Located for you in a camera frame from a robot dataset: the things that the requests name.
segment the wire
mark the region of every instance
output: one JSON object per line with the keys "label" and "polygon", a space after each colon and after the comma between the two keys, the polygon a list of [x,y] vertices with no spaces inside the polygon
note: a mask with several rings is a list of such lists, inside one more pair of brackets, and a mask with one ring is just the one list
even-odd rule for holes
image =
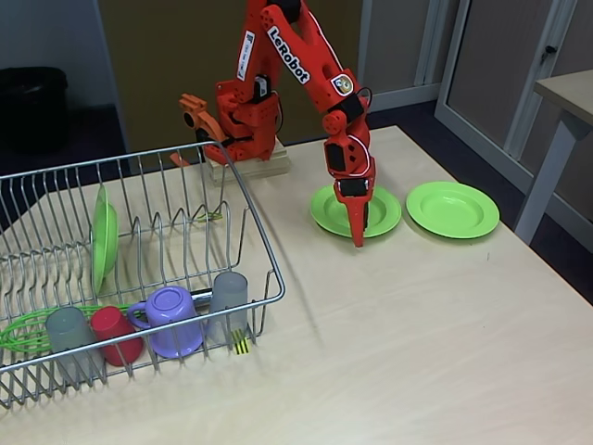
{"label": "wire", "polygon": [[282,126],[284,125],[284,110],[282,108],[282,100],[280,100],[280,95],[276,90],[271,90],[276,97],[278,97],[278,114],[280,115],[280,125],[276,129],[276,134],[278,134],[282,130]]}
{"label": "wire", "polygon": [[334,49],[332,48],[332,46],[330,45],[330,43],[325,38],[325,34],[323,34],[323,30],[322,30],[322,27],[319,26],[319,22],[317,21],[317,19],[315,19],[315,16],[313,15],[313,13],[311,11],[309,11],[309,15],[311,16],[311,18],[315,22],[315,25],[317,26],[317,29],[319,30],[319,34],[322,37],[322,39],[325,41],[325,44],[327,45],[328,48],[330,48],[330,51],[332,52],[332,56],[334,56],[335,63],[339,67],[340,71],[343,71],[344,69],[342,68],[342,64],[340,63],[340,60],[337,58],[337,55],[335,54]]}
{"label": "wire", "polygon": [[369,148],[367,146],[365,146],[358,137],[353,136],[352,134],[349,134],[348,137],[350,139],[352,139],[352,140],[354,140],[354,141],[356,141],[356,142],[359,143],[359,145],[364,150],[364,156],[366,156],[366,158],[367,158],[367,168],[364,170],[364,172],[362,172],[362,173],[356,173],[356,174],[352,173],[349,176],[355,176],[355,177],[364,176],[371,169],[371,154],[369,153]]}

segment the dish rack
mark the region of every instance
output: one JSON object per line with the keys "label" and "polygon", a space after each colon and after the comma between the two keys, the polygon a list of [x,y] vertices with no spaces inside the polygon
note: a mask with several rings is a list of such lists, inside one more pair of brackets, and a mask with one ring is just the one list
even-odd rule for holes
{"label": "dish rack", "polygon": [[[284,281],[246,184],[220,144],[215,145],[228,160],[224,174],[232,174],[236,181],[223,180],[216,186],[208,178],[208,166],[201,161],[203,146],[212,144],[174,146],[0,177],[0,332],[39,310],[127,305],[170,285],[188,288],[198,313],[192,319],[59,353],[0,348],[0,406],[10,409],[27,399],[51,398],[55,391],[105,384],[113,375],[132,377],[140,368],[152,366],[158,371],[168,360],[187,360],[189,356],[159,357],[149,336],[195,322],[204,333],[212,316],[225,316],[228,329],[229,314],[247,311],[246,336],[257,344],[266,307],[284,296]],[[171,155],[190,165],[182,162],[176,167]],[[116,208],[120,229],[114,271],[97,293],[92,286],[92,214],[100,185]],[[247,277],[250,301],[208,314],[213,279],[231,270]],[[28,328],[23,326],[18,334],[26,336]],[[78,381],[59,372],[59,358],[70,356],[77,362],[81,353],[90,357],[91,350],[136,337],[144,341],[145,352],[134,363],[104,364]],[[205,340],[194,354],[208,357],[215,348],[233,350],[231,342]]]}

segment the wooden block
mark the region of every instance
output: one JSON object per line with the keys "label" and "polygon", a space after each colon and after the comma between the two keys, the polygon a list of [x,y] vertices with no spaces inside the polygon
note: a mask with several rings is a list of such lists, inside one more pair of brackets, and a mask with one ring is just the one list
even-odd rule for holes
{"label": "wooden block", "polygon": [[[207,165],[210,178],[214,184],[222,184],[224,166],[212,159],[207,159]],[[287,173],[290,170],[290,165],[290,158],[288,158],[286,147],[278,139],[276,139],[276,146],[271,153],[270,160],[249,159],[240,160],[234,164],[241,176],[245,179],[263,178]],[[224,181],[229,182],[235,180],[233,172],[227,169],[227,172],[224,174]]]}

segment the black trash bin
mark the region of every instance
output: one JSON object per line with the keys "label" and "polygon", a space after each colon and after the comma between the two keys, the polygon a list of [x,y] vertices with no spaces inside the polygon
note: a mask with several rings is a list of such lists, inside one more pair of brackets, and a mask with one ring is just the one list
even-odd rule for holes
{"label": "black trash bin", "polygon": [[66,74],[57,68],[0,70],[0,141],[19,152],[49,153],[68,141]]}

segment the gray cup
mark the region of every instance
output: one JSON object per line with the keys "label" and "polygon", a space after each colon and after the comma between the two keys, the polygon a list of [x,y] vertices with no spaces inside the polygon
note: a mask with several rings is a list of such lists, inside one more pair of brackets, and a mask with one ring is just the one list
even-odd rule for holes
{"label": "gray cup", "polygon": [[[237,272],[223,272],[214,279],[212,300],[208,313],[223,311],[225,308],[236,308],[247,303],[247,279]],[[208,322],[208,338],[216,344],[232,343],[229,335],[241,329],[247,331],[247,311],[237,311],[218,317]]]}
{"label": "gray cup", "polygon": [[[45,329],[53,352],[73,350],[79,346],[95,343],[95,334],[86,322],[84,314],[78,308],[60,308],[53,312],[45,320]],[[70,383],[92,378],[103,367],[103,356],[98,350],[77,352],[72,356],[57,359],[57,361],[61,365],[58,366],[58,369],[62,377]]]}

